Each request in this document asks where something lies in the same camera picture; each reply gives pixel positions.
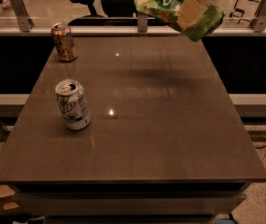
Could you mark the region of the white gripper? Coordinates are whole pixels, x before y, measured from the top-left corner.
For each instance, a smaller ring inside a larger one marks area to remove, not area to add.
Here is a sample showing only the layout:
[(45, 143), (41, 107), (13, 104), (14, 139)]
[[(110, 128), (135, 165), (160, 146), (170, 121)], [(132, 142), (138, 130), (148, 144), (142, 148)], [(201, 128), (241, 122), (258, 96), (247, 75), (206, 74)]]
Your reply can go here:
[(177, 24), (185, 31), (199, 22), (207, 10), (206, 0), (184, 0), (178, 12)]

